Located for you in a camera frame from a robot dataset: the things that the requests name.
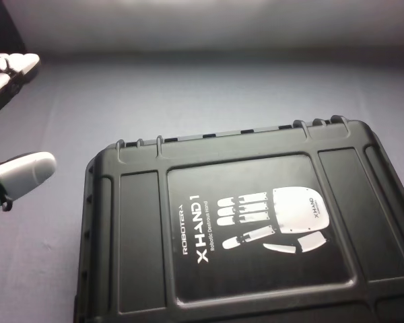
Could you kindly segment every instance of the black case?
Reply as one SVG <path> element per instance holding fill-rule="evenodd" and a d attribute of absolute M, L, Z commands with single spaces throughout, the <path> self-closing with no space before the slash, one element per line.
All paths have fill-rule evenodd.
<path fill-rule="evenodd" d="M 323 197 L 320 248 L 218 225 L 213 201 L 285 186 Z M 198 321 L 404 322 L 404 189 L 368 125 L 119 141 L 88 164 L 75 322 Z"/>

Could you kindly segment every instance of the gray tabletop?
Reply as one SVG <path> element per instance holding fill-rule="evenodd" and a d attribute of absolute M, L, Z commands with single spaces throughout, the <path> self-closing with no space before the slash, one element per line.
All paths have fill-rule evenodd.
<path fill-rule="evenodd" d="M 0 111 L 0 161 L 28 151 L 50 151 L 58 161 L 41 188 L 0 213 L 0 323 L 72 321 L 85 167 L 118 139 L 342 114 L 373 128 L 404 185 L 404 62 L 352 57 L 44 60 L 40 75 Z"/>

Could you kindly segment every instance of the robotic hand illustration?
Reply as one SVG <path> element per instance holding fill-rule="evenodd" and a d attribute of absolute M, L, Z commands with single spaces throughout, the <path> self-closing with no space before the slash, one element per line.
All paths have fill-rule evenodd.
<path fill-rule="evenodd" d="M 269 209 L 269 199 L 273 202 L 273 209 Z M 260 192 L 241 195 L 237 199 L 227 197 L 220 199 L 217 205 L 218 225 L 245 225 L 250 222 L 261 224 L 259 229 L 223 241 L 224 249 L 236 248 L 278 232 L 289 236 L 309 234 L 298 238 L 298 244 L 292 246 L 263 244 L 263 247 L 276 252 L 296 254 L 317 249 L 326 243 L 320 230 L 328 227 L 329 215 L 322 196 L 311 188 L 274 188 L 272 195 L 271 192 Z"/>

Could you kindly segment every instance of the rectangular panel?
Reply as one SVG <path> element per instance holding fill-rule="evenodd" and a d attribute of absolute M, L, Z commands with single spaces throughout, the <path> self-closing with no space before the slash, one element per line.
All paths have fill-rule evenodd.
<path fill-rule="evenodd" d="M 366 278 L 404 277 L 404 258 L 356 152 L 319 156 Z"/>
<path fill-rule="evenodd" d="M 120 311 L 165 306 L 157 173 L 121 177 Z"/>

